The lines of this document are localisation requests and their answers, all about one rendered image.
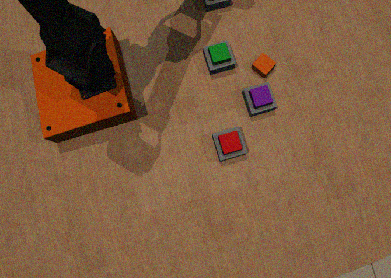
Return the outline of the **red button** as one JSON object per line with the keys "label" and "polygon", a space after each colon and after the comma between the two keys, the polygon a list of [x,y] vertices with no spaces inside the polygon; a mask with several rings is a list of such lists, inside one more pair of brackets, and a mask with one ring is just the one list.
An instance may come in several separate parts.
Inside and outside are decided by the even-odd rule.
{"label": "red button", "polygon": [[247,154],[240,127],[212,134],[219,161],[226,161]]}

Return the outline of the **green button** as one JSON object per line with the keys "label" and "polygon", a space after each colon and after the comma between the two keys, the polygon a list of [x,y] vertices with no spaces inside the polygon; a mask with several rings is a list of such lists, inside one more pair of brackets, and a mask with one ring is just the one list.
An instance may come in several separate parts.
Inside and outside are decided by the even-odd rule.
{"label": "green button", "polygon": [[235,68],[236,63],[228,40],[203,47],[203,54],[210,75]]}

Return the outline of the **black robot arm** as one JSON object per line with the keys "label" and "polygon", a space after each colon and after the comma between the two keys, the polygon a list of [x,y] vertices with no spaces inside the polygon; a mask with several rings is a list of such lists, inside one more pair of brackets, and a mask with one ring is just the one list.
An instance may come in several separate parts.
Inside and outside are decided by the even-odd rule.
{"label": "black robot arm", "polygon": [[46,47],[45,66],[79,89],[83,100],[117,86],[107,55],[106,29],[94,13],[67,0],[18,1],[40,26],[39,35]]}

